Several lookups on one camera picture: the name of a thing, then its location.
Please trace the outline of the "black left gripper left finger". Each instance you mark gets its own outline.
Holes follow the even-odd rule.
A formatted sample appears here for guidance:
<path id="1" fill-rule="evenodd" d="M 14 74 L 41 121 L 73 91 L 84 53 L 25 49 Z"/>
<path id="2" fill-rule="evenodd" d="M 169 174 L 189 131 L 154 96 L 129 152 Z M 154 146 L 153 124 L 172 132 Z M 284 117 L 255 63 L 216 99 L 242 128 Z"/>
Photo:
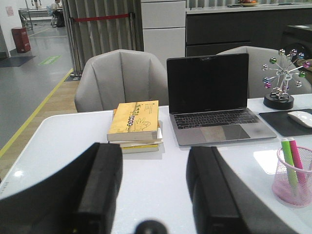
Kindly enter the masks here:
<path id="1" fill-rule="evenodd" d="M 3 234 L 109 234 L 122 180 L 119 145 L 94 143 L 45 180 L 0 201 Z"/>

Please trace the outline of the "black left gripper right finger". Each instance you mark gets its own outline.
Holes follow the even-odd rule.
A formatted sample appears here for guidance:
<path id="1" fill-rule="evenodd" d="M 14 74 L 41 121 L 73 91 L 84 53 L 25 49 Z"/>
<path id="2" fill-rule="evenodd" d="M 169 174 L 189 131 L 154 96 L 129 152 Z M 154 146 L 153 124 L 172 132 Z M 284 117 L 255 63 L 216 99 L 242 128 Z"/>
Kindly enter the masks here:
<path id="1" fill-rule="evenodd" d="M 193 146 L 186 180 L 198 234 L 294 234 L 234 173 L 216 147 Z"/>

